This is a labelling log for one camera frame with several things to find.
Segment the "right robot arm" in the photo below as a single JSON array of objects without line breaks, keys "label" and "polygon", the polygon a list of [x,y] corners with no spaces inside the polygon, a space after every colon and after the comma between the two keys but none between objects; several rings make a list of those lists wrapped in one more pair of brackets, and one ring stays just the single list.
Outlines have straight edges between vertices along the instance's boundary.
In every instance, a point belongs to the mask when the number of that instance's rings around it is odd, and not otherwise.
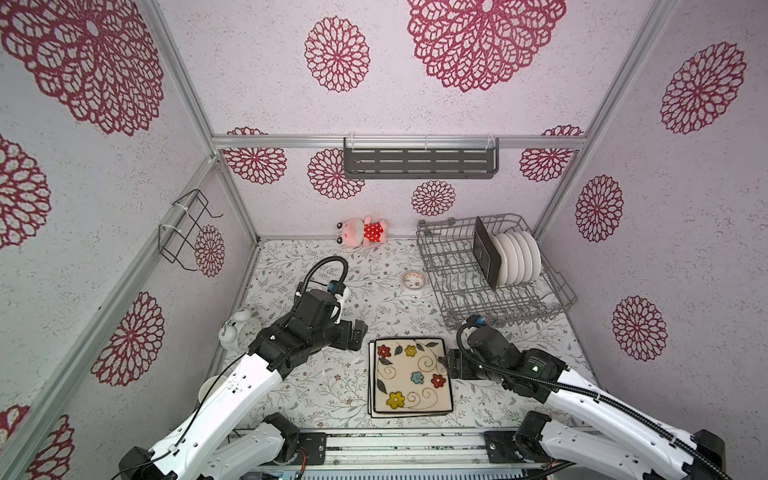
[{"label": "right robot arm", "polygon": [[519,397],[569,414],[592,427],[583,432],[552,416],[528,412],[506,440],[520,460],[544,464],[534,478],[585,467],[613,479],[726,479],[725,443],[702,429],[688,432],[652,418],[599,388],[541,349],[520,350],[473,315],[456,332],[444,364],[452,377],[491,380]]}]

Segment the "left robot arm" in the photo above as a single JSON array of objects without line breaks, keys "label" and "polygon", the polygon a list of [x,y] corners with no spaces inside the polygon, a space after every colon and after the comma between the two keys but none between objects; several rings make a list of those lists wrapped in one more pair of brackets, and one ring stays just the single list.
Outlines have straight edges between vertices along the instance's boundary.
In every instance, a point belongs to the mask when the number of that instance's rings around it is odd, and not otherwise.
[{"label": "left robot arm", "polygon": [[119,479],[236,479],[250,467],[286,462],[298,429],[271,415],[255,433],[226,441],[245,415],[295,369],[327,347],[357,351],[364,322],[342,319],[348,288],[297,294],[291,310],[259,332],[247,352],[226,367],[197,409],[152,447],[134,447],[119,462]]}]

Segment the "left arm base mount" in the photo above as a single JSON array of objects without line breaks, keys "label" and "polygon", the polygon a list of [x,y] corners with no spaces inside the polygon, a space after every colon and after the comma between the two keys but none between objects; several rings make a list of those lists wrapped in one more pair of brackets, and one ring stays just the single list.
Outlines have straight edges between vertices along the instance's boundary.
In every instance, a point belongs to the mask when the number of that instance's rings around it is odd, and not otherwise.
[{"label": "left arm base mount", "polygon": [[295,466],[324,465],[328,435],[325,432],[300,432],[286,441],[287,461]]}]

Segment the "black square plate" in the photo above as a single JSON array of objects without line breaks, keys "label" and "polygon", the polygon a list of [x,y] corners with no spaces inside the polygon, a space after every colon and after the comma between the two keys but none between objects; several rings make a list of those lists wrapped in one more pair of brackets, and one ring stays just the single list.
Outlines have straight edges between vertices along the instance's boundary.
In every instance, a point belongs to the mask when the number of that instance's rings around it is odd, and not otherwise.
[{"label": "black square plate", "polygon": [[437,337],[379,338],[388,357],[389,399],[383,418],[447,415],[454,410],[451,379],[443,361],[447,349]]},{"label": "black square plate", "polygon": [[474,221],[472,252],[489,287],[495,290],[498,287],[500,258],[491,241],[491,235],[479,216]]}]

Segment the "white square plate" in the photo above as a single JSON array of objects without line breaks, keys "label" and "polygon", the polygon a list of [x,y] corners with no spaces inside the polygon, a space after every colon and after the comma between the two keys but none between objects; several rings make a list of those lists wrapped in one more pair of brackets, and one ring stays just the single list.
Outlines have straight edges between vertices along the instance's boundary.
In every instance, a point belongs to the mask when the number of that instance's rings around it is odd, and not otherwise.
[{"label": "white square plate", "polygon": [[369,342],[368,414],[372,418],[383,418],[389,408],[386,404],[389,399],[386,370],[391,362],[388,357],[381,356],[380,347],[378,340]]},{"label": "white square plate", "polygon": [[368,342],[368,393],[367,393],[367,413],[374,417],[374,399],[375,399],[375,381],[376,381],[376,341],[371,340]]}]

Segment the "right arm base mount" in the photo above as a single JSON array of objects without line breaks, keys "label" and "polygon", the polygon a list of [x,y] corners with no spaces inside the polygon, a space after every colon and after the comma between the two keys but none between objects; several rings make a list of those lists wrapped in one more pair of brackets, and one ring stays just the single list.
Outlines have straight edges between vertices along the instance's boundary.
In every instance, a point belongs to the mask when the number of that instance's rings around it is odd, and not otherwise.
[{"label": "right arm base mount", "polygon": [[524,460],[516,445],[515,430],[489,430],[483,433],[483,440],[491,464],[512,464]]}]

